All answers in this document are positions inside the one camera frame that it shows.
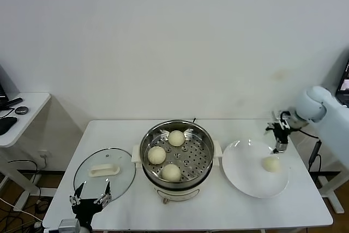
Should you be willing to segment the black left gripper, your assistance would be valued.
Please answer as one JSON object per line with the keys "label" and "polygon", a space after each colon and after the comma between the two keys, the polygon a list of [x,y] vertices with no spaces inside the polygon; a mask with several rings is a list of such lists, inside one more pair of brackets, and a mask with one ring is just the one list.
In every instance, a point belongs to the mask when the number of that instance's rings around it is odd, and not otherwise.
{"label": "black left gripper", "polygon": [[103,205],[108,205],[112,201],[110,182],[106,185],[104,194],[98,199],[81,199],[81,193],[85,183],[81,183],[74,194],[69,196],[72,211],[76,215],[80,226],[91,226],[93,216],[103,210]]}

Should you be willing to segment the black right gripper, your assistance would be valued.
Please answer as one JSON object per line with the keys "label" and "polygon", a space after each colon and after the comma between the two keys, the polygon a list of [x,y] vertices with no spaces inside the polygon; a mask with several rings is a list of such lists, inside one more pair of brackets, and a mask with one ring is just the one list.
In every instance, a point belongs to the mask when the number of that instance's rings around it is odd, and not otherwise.
{"label": "black right gripper", "polygon": [[275,139],[277,140],[273,153],[284,153],[287,150],[288,144],[283,144],[282,142],[288,142],[290,130],[288,128],[283,128],[280,124],[269,124],[265,128],[264,135],[267,135],[270,131],[273,131]]}

